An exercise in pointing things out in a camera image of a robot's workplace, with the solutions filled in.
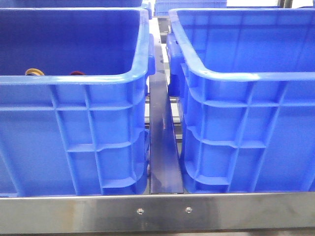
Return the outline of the red mushroom push button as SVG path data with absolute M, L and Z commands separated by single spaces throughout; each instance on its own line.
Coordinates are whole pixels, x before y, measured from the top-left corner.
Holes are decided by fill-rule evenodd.
M 73 71 L 70 73 L 70 75 L 85 75 L 85 73 L 81 71 Z

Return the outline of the yellow mushroom push button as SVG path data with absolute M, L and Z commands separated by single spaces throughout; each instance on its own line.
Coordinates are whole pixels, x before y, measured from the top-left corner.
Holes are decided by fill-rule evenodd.
M 25 71 L 26 76 L 44 76 L 44 72 L 37 68 L 29 68 Z

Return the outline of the large blue crate left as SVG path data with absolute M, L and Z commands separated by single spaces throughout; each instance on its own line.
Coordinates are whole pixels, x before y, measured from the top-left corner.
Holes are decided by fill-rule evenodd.
M 2 197 L 145 191 L 152 41 L 140 8 L 0 10 Z

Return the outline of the large blue crate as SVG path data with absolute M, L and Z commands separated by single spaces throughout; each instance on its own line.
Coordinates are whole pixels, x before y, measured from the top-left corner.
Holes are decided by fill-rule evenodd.
M 190 193 L 315 189 L 315 11 L 182 8 L 184 186 Z
M 145 191 L 152 41 L 140 8 L 0 10 L 2 197 Z

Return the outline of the large blue crate right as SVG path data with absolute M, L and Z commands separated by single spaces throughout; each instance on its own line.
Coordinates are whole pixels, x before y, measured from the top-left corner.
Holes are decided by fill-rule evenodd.
M 315 189 L 315 11 L 182 8 L 184 186 L 190 193 Z

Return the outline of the blue crate rear right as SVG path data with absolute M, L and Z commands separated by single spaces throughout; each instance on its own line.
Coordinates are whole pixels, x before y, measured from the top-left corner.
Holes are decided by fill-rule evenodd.
M 155 16 L 168 16 L 175 8 L 226 8 L 226 0 L 157 0 L 154 4 Z

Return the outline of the blue crate rear left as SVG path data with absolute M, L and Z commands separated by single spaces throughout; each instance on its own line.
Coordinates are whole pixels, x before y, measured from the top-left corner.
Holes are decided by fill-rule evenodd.
M 1 0 L 1 8 L 54 8 L 54 7 L 140 7 L 152 19 L 151 3 L 147 0 Z

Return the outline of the steel front frame rail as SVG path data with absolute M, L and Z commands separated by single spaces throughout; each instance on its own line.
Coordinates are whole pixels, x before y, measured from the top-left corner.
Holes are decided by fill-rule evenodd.
M 313 192 L 2 198 L 2 234 L 189 232 L 315 226 Z

